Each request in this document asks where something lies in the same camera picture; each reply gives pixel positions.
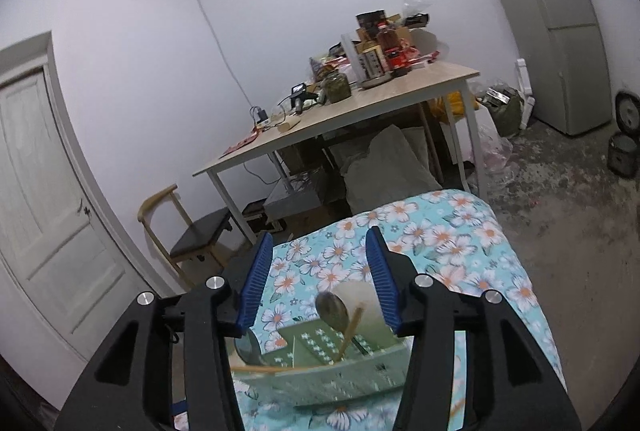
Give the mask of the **metal spoon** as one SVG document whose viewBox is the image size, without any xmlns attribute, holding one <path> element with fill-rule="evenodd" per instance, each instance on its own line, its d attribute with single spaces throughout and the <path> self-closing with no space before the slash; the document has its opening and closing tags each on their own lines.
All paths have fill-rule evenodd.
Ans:
<svg viewBox="0 0 640 431">
<path fill-rule="evenodd" d="M 348 310 L 344 302 L 331 291 L 319 292 L 314 307 L 322 321 L 335 331 L 344 333 L 349 325 Z"/>
<path fill-rule="evenodd" d="M 245 365 L 249 366 L 265 366 L 266 363 L 262 358 L 262 350 L 260 344 L 252 330 L 247 329 L 242 337 L 234 338 L 233 345 L 236 354 Z"/>
</svg>

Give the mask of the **green canvas bag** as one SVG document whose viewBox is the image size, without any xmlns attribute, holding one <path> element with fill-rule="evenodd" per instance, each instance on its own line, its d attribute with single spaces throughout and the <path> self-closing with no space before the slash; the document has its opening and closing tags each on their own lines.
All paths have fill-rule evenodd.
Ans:
<svg viewBox="0 0 640 431">
<path fill-rule="evenodd" d="M 482 98 L 498 134 L 511 137 L 521 131 L 522 99 L 512 87 L 488 87 Z"/>
</svg>

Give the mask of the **wooden chair black seat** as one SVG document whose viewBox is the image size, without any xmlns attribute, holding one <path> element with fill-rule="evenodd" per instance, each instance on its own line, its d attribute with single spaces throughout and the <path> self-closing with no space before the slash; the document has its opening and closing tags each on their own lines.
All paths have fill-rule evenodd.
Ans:
<svg viewBox="0 0 640 431">
<path fill-rule="evenodd" d="M 178 185 L 172 184 L 146 198 L 138 209 L 137 220 L 165 262 L 189 288 L 192 288 L 195 283 L 181 267 L 182 263 L 192 260 L 204 262 L 206 257 L 211 257 L 221 271 L 227 266 L 228 259 L 218 253 L 217 243 L 223 232 L 232 231 L 231 213 L 228 208 L 224 208 L 193 220 L 184 209 L 177 189 Z M 186 230 L 170 250 L 160 241 L 151 224 L 155 210 L 167 201 L 172 203 L 186 224 Z"/>
</svg>

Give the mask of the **floral blue tablecloth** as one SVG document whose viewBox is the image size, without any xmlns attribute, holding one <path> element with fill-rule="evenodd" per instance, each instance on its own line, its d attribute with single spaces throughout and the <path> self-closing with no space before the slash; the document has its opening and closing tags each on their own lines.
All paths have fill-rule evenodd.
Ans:
<svg viewBox="0 0 640 431">
<path fill-rule="evenodd" d="M 273 248 L 273 261 L 253 333 L 262 353 L 277 330 L 319 319 L 314 299 L 331 291 L 345 305 L 369 295 L 379 310 L 366 259 L 366 232 L 380 226 L 390 250 L 408 257 L 419 273 L 451 291 L 479 297 L 496 289 L 523 319 L 566 394 L 551 329 L 524 266 L 486 202 L 462 190 L 438 190 L 398 200 L 318 229 Z M 448 430 L 463 425 L 466 388 L 464 331 L 454 334 L 454 385 Z M 316 407 L 264 399 L 233 380 L 245 430 L 391 430 L 401 389 Z"/>
</svg>

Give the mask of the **red oil bottle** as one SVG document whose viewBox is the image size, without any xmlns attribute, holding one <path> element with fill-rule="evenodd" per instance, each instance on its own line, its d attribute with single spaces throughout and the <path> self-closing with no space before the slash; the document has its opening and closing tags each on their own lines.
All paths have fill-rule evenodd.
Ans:
<svg viewBox="0 0 640 431">
<path fill-rule="evenodd" d="M 386 21 L 378 23 L 376 40 L 381 47 L 387 65 L 395 78 L 405 76 L 409 71 L 409 59 L 402 47 L 400 37 Z"/>
</svg>

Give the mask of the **pink plastic bag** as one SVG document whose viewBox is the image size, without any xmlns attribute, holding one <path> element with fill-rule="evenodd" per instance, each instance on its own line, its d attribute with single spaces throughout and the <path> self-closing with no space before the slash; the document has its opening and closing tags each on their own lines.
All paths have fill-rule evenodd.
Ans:
<svg viewBox="0 0 640 431">
<path fill-rule="evenodd" d="M 480 108 L 476 120 L 485 169 L 491 174 L 503 171 L 511 159 L 513 147 L 510 140 L 498 133 L 487 109 Z"/>
</svg>

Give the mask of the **yellow plastic bag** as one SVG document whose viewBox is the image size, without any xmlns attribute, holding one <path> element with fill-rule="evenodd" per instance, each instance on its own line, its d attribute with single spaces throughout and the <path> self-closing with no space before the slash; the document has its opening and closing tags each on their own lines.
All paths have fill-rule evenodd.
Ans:
<svg viewBox="0 0 640 431">
<path fill-rule="evenodd" d="M 442 123 L 449 123 L 447 109 L 450 109 L 454 120 L 459 121 L 465 117 L 465 107 L 460 92 L 449 93 L 446 96 L 432 99 L 430 110 L 432 115 Z"/>
</svg>

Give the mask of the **green plastic utensil holder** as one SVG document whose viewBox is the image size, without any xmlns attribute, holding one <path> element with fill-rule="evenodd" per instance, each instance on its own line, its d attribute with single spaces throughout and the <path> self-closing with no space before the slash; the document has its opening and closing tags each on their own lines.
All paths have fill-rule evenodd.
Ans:
<svg viewBox="0 0 640 431">
<path fill-rule="evenodd" d="M 405 384 L 411 345 L 384 329 L 374 340 L 357 335 L 341 362 L 334 362 L 343 335 L 320 319 L 277 330 L 265 341 L 265 366 L 291 367 L 288 353 L 297 339 L 296 366 L 326 365 L 316 371 L 252 375 L 232 373 L 250 391 L 288 406 L 316 406 L 363 399 Z"/>
</svg>

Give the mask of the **silver refrigerator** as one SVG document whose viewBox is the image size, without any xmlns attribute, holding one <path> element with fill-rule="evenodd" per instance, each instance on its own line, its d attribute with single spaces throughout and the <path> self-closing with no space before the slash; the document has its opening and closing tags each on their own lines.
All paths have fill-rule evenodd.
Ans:
<svg viewBox="0 0 640 431">
<path fill-rule="evenodd" d="M 611 83 L 591 0 L 500 0 L 526 62 L 534 116 L 567 136 L 612 120 Z"/>
</svg>

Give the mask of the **black rice cooker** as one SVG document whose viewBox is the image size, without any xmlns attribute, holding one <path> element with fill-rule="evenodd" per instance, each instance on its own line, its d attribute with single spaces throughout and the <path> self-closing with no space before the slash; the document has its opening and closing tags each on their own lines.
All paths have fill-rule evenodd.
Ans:
<svg viewBox="0 0 640 431">
<path fill-rule="evenodd" d="M 639 170 L 640 102 L 630 92 L 615 95 L 617 131 L 608 140 L 606 165 L 614 174 L 633 180 Z"/>
</svg>

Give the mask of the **glass jar dark contents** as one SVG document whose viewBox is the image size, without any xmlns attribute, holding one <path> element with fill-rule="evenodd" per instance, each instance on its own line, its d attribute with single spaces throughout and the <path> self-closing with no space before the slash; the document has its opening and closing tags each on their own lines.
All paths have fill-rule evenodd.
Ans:
<svg viewBox="0 0 640 431">
<path fill-rule="evenodd" d="M 330 104 L 336 104 L 352 96 L 347 76 L 337 70 L 326 75 L 322 81 L 322 88 Z"/>
</svg>

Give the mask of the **grey sack under desk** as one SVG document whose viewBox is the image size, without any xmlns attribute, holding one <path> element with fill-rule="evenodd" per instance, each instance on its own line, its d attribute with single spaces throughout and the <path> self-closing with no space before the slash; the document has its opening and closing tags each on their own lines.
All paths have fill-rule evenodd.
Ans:
<svg viewBox="0 0 640 431">
<path fill-rule="evenodd" d="M 428 169 L 423 128 L 401 130 L 391 125 L 373 137 L 345 143 L 340 149 L 341 176 L 353 214 L 442 189 Z"/>
</svg>

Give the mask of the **white door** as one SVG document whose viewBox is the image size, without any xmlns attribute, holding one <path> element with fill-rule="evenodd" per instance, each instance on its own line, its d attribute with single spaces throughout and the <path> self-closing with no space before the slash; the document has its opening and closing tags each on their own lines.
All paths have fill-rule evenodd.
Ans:
<svg viewBox="0 0 640 431">
<path fill-rule="evenodd" d="M 42 73 L 1 89 L 1 258 L 84 359 L 146 287 L 80 186 Z"/>
</svg>

